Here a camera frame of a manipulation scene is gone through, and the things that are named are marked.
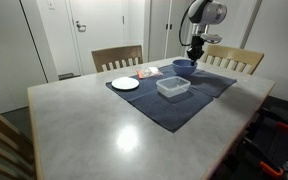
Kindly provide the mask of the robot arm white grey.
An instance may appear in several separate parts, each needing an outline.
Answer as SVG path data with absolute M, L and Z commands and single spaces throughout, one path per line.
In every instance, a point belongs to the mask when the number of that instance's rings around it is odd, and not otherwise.
M 222 38 L 217 34 L 208 34 L 206 29 L 209 25 L 220 24 L 226 17 L 227 6 L 214 0 L 195 0 L 188 9 L 188 17 L 193 24 L 193 32 L 190 48 L 187 55 L 191 65 L 203 55 L 203 45 L 219 43 Z

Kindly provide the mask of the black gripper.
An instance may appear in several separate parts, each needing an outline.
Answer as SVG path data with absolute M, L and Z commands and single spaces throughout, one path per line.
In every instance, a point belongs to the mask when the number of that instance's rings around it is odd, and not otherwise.
M 204 40 L 200 36 L 193 36 L 190 48 L 187 50 L 187 55 L 191 59 L 191 66 L 203 55 Z

